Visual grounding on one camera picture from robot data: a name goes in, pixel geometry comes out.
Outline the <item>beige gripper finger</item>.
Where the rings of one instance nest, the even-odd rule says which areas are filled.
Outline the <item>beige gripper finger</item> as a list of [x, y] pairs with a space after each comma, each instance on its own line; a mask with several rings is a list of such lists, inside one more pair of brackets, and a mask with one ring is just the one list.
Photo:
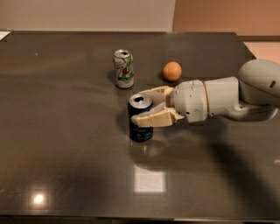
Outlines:
[[163, 102], [147, 112], [133, 115], [130, 120], [140, 128], [158, 128], [172, 126], [177, 120], [183, 118], [175, 108], [169, 108]]
[[173, 91], [172, 87], [161, 86], [152, 89], [146, 89], [144, 91], [141, 91], [141, 94], [148, 95], [152, 99], [155, 105], [164, 102], [167, 106], [172, 106], [173, 105], [173, 99], [171, 97], [172, 91]]

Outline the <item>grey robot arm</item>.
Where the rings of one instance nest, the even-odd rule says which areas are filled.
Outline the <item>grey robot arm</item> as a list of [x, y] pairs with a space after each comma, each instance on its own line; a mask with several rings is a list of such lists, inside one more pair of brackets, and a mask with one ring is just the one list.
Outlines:
[[139, 127], [166, 127], [180, 119], [200, 123], [213, 116], [238, 122], [269, 120], [280, 109], [280, 65], [253, 59], [241, 66], [236, 77], [189, 80], [143, 94], [153, 100], [154, 108], [132, 116]]

